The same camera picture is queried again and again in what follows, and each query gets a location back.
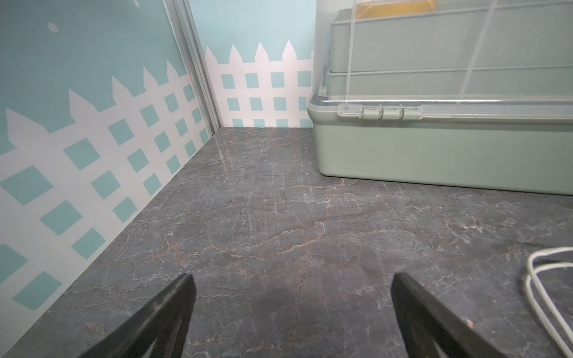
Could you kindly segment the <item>white gift bag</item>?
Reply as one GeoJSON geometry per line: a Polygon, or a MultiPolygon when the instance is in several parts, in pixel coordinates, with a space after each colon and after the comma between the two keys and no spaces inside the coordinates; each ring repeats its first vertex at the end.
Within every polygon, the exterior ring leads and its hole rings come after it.
{"type": "Polygon", "coordinates": [[[546,333],[557,344],[564,356],[569,358],[572,358],[572,327],[548,294],[543,282],[540,280],[539,274],[545,271],[571,269],[572,262],[557,261],[556,263],[537,266],[535,261],[540,258],[571,252],[572,247],[558,247],[555,249],[543,249],[530,254],[525,264],[524,282],[525,296],[537,319],[539,319],[546,333]]]}

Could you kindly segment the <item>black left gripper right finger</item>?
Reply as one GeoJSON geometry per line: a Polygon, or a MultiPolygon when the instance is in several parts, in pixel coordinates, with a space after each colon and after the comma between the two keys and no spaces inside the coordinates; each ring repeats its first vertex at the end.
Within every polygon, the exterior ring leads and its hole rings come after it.
{"type": "Polygon", "coordinates": [[[394,275],[391,298],[409,357],[503,357],[406,272],[394,275]]]}

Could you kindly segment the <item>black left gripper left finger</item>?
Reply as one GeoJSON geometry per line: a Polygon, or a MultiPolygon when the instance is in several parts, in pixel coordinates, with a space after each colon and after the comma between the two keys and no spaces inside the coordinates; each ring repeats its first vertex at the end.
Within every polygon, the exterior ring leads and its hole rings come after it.
{"type": "Polygon", "coordinates": [[[180,357],[196,300],[191,274],[181,274],[83,357],[180,357]]]}

